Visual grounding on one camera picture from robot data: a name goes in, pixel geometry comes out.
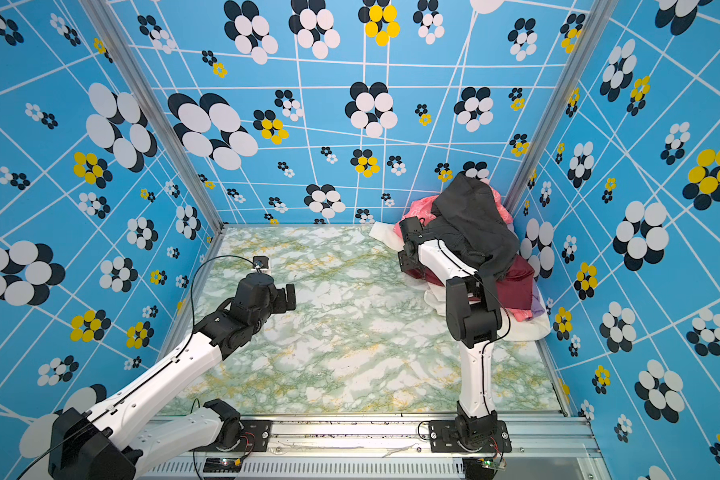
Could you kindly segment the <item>maroon shirt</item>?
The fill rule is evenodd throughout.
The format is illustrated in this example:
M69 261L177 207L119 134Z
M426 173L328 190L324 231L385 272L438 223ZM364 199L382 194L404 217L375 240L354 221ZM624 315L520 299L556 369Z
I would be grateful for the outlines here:
M445 315L445 287L436 275L425 268L424 278L428 283L425 291L425 302L433 307L439 315ZM533 267L523 258L516 256L514 263L507 271L505 277L496 281L497 296L503 307L511 313L517 321L526 321L533 318L531 312L532 290L534 280Z

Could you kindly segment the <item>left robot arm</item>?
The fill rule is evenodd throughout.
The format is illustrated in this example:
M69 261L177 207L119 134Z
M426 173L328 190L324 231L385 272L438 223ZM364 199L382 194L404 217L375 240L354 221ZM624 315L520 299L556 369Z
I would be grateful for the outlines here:
M150 421L178 393L250 342L270 316L296 308L295 288L275 285L261 272L246 275L192 329L181 345L118 392L85 411L55 419L48 451L54 479L137 479L152 468L200 447L252 447L240 413L221 399L167 423Z

